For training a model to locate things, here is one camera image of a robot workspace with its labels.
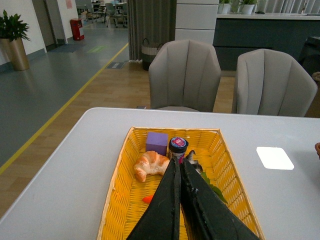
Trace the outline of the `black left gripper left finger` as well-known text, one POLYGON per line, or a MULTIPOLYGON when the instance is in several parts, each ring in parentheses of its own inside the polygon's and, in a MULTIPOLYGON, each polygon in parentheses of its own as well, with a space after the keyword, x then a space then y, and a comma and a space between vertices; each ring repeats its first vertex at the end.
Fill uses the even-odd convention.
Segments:
POLYGON ((180 238, 181 171, 172 157, 146 211, 128 240, 178 240, 180 238))

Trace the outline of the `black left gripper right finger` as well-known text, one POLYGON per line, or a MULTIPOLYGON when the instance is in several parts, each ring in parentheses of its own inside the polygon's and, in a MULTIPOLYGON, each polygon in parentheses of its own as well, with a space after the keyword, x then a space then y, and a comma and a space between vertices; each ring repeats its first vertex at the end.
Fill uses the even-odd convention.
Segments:
POLYGON ((179 165, 180 202, 189 240, 257 240, 188 160, 179 165))

